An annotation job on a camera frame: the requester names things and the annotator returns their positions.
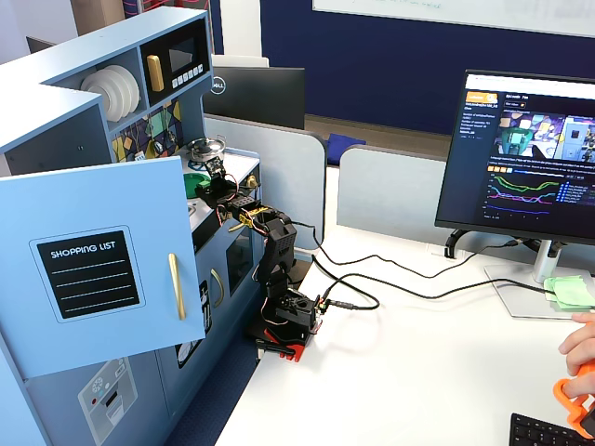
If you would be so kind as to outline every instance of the metal pot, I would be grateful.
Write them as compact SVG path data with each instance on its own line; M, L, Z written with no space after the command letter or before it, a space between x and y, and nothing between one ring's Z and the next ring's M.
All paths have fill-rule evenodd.
M222 160L225 147L225 137L221 135L218 135L216 139L198 138L186 145L191 159L197 163L206 163L216 156Z

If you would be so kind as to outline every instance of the orange logo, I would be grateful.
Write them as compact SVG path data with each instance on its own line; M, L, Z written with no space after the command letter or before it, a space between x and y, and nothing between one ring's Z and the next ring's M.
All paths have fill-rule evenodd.
M497 93L481 93L479 91L470 91L467 93L467 102L475 104L497 104Z

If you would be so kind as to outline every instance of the keyboard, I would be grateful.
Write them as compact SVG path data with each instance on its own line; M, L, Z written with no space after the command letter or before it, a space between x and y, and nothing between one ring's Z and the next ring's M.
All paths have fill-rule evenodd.
M528 416L513 413L510 418L509 446L582 446L595 445L595 439L584 439L575 430L556 426Z

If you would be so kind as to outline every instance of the hand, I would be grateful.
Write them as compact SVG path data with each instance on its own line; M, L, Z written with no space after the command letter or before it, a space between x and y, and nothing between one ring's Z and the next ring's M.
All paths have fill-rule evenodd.
M566 355L568 374L576 376L580 366L595 359L595 313L578 313L573 321L586 325L570 334L558 350ZM570 399L595 394L595 374L584 374L570 380L562 389Z

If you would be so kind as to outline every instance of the line graph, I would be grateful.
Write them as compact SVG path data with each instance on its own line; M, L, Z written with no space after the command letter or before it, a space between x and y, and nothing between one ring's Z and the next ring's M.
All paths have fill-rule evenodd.
M536 188L532 188L531 186L519 186L516 184L512 184L511 182L507 181L503 177L494 177L494 179L498 183L500 183L500 186L510 189L510 190L516 190L517 192L527 192L528 190L539 191L539 190L543 190L549 186L560 186L560 183L556 183L554 181L546 181L545 183L541 183Z
M514 202L523 202L523 203L539 203L539 204L552 204L552 202L545 202L544 200L548 197L555 197L556 192L551 193L544 193L537 197L523 197L521 195L513 195L511 193L501 192L496 186L489 185L489 189L492 191L494 195L488 195L487 198L501 198L504 200L512 200Z
M533 214L535 216L549 214L548 211L523 211L521 209L507 209L506 207L497 207L497 206L492 206L490 204L488 204L487 207L489 207L490 209L496 209L498 211L517 212L517 213L521 213L521 214Z

